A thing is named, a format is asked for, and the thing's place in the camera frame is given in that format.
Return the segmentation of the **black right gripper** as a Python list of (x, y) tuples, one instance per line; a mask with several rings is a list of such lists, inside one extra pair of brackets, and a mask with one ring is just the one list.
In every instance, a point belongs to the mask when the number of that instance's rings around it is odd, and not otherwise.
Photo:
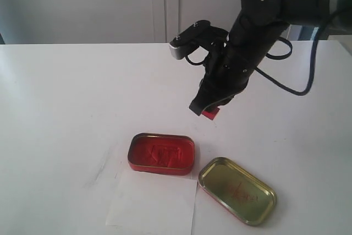
[(270, 50), (271, 40), (257, 35), (241, 45), (219, 39), (212, 46), (205, 64), (205, 75), (189, 105), (197, 116), (226, 105), (246, 88), (255, 67)]

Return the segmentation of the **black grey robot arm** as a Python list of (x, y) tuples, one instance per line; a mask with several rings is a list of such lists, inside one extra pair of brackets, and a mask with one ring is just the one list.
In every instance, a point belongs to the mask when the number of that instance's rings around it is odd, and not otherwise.
[(190, 104), (196, 114), (216, 112), (247, 86), (253, 72), (289, 25), (351, 29), (351, 0), (241, 0), (226, 36), (213, 34), (205, 75)]

